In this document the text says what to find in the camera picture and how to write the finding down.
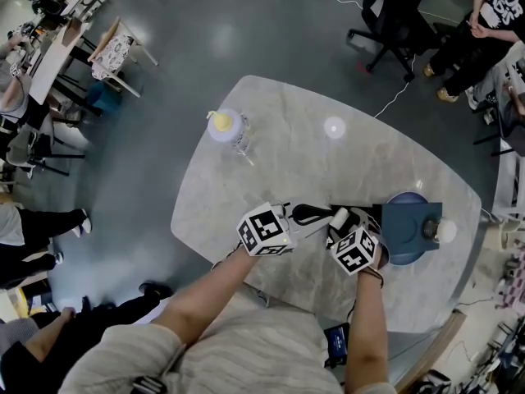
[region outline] black and white marker cube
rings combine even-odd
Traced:
[[[292,246],[281,220],[266,202],[246,213],[237,232],[248,253],[254,255],[279,255]]]
[[[334,260],[351,276],[374,263],[377,239],[358,227],[330,248]]]

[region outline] concrete floor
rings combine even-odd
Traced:
[[[420,9],[459,21],[471,5],[472,0],[423,0]],[[117,114],[86,116],[80,127],[88,141],[86,159],[54,163],[71,176],[36,172],[32,181],[22,177],[16,191],[27,208],[86,208],[92,218],[91,235],[78,240],[68,233],[56,240],[66,256],[50,277],[58,305],[79,305],[83,295],[94,303],[118,303],[136,296],[146,279],[178,288],[209,270],[206,260],[171,234],[170,221],[206,113],[241,77],[291,83],[371,115],[404,87],[403,69],[393,55],[368,74],[362,67],[377,46],[359,37],[346,45],[350,27],[366,30],[354,4],[114,0],[94,17],[89,38],[98,42],[117,14],[160,62],[154,67],[140,57],[143,70],[125,69],[142,98],[125,94]],[[471,114],[465,97],[456,104],[436,98],[441,80],[421,73],[430,56],[417,57],[416,79],[380,119],[449,164],[489,208],[498,160],[489,157],[490,144],[473,147],[472,142],[491,131]],[[89,79],[85,66],[71,69],[82,81]]]

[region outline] white desk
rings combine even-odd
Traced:
[[[76,44],[79,42],[79,39],[82,38],[82,35],[90,28],[90,26],[91,23],[82,24],[79,34],[67,47],[62,45],[62,39],[64,38],[64,33],[66,32],[66,26],[64,26],[58,33],[55,40],[52,42],[48,51],[44,54],[37,71],[33,74],[33,80],[31,82],[30,88],[31,97],[33,97],[33,99],[40,105],[43,104],[46,97],[48,96],[49,90],[53,86],[53,82],[57,78],[58,73],[66,63],[71,50],[76,46]]]

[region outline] white marble table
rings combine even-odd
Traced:
[[[176,201],[175,236],[214,263],[239,240],[235,226],[241,216],[263,201],[306,195],[326,203],[366,205],[417,191],[443,203],[458,235],[412,265],[386,266],[383,299],[389,330],[424,332],[433,325],[472,248],[481,208],[473,189],[406,135],[292,85],[246,76],[221,107],[244,112],[251,121],[253,166],[204,131]],[[333,116],[346,123],[346,134],[338,140],[323,130]],[[345,320],[356,278],[332,260],[324,238],[320,231],[291,254],[261,259],[246,282],[292,305]]]

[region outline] gray sweater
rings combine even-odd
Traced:
[[[39,330],[32,318],[20,318],[9,323],[0,323],[0,356],[17,341],[24,344]]]

